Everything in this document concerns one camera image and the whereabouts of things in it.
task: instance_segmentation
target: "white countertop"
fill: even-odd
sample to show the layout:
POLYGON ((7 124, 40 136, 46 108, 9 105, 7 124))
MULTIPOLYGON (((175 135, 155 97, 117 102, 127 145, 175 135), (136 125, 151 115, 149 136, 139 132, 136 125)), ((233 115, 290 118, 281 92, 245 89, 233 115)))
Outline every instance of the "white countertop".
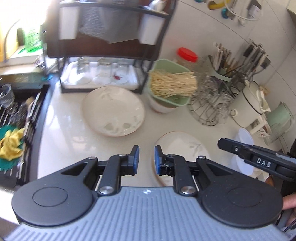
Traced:
MULTIPOLYGON (((187 132, 207 148, 213 161, 229 166, 232 154, 218 149, 220 138, 233 138, 240 128, 231 118, 224 125, 203 126, 190 114, 187 107, 167 114, 155 113, 145 94, 139 95, 146 109, 142 126, 124 137, 105 137, 94 133, 83 121, 81 103, 86 93, 61 94, 59 83, 48 108, 41 139, 38 178, 44 177, 89 156, 108 160, 111 155, 130 153, 133 145, 140 146, 140 161, 136 176, 122 177, 122 186, 160 186, 152 168, 156 141, 171 131, 187 132)), ((258 146, 267 147, 261 138, 253 137, 258 146)), ((279 150, 279 142, 268 146, 279 150)), ((17 223, 11 208, 12 194, 0 191, 0 217, 17 223)))

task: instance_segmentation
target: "spice rack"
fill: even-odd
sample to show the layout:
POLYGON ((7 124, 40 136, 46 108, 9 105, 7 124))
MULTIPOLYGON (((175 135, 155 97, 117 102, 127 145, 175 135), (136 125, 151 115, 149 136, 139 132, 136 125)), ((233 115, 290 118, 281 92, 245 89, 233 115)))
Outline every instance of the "spice rack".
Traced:
POLYGON ((148 72, 152 68, 153 62, 158 58, 164 34, 167 31, 172 15, 175 11, 177 0, 168 0, 163 12, 150 10, 147 8, 149 3, 150 1, 140 0, 139 5, 131 7, 123 4, 107 4, 101 2, 59 2, 59 0, 52 2, 48 9, 46 18, 47 55, 50 58, 63 58, 64 60, 62 66, 58 63, 62 93, 90 92, 94 90, 89 88, 69 89, 61 82, 61 74, 64 68, 69 64, 69 58, 83 56, 133 59, 133 66, 139 67, 143 77, 142 80, 138 78, 139 88, 132 91, 139 94, 142 93, 148 79, 148 72), (141 44, 138 39, 108 44, 104 40, 81 33, 78 33, 75 39, 60 40, 59 12, 60 8, 64 7, 104 7, 133 11, 140 13, 140 18, 143 17, 144 14, 163 18, 164 23, 155 45, 141 44), (143 65, 146 61, 148 61, 148 66, 144 68, 143 65))

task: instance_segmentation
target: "green bowl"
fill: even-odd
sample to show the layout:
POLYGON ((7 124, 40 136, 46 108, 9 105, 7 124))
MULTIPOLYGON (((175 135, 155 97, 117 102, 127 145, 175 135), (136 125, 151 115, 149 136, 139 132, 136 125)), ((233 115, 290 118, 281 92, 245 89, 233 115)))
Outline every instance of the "green bowl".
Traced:
MULTIPOLYGON (((190 70, 185 68, 184 66, 179 65, 167 59, 159 59, 155 62, 152 70, 158 70, 158 69, 165 70, 166 72, 171 74, 190 72, 190 70)), ((159 97, 153 94, 153 92, 150 90, 150 84, 151 84, 151 78, 149 77, 148 83, 147 83, 149 94, 153 97, 153 99, 156 100, 156 102, 158 102, 159 104, 165 107, 173 108, 178 106, 184 106, 184 105, 187 105, 190 101, 190 97, 187 97, 187 96, 184 97, 180 95, 174 95, 167 99, 159 97)))

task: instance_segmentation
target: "white ceramic plate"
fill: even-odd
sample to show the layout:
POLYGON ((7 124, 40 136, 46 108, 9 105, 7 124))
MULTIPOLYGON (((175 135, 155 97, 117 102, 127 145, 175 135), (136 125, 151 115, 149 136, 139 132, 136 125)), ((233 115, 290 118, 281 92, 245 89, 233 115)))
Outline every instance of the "white ceramic plate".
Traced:
MULTIPOLYGON (((210 155, 204 145, 192 135, 182 131, 173 131, 163 135, 158 139, 155 146, 160 145, 164 154, 176 154, 185 158, 186 161, 195 161, 198 156, 210 155)), ((155 170, 154 150, 152 157, 152 165, 155 170)), ((163 186, 173 186, 173 178, 169 176, 157 176, 158 181, 163 186)))
POLYGON ((134 132, 145 118, 142 101, 131 91, 114 86, 101 87, 89 93, 81 110, 91 129, 110 137, 134 132))

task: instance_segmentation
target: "jar with red lid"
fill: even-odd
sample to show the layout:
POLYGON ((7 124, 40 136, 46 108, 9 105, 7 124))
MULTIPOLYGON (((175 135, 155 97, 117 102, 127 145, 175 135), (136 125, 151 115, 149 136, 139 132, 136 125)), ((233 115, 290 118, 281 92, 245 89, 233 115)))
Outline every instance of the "jar with red lid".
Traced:
POLYGON ((186 48, 179 48, 177 50, 176 62, 191 71, 196 70, 198 56, 193 51, 186 48))

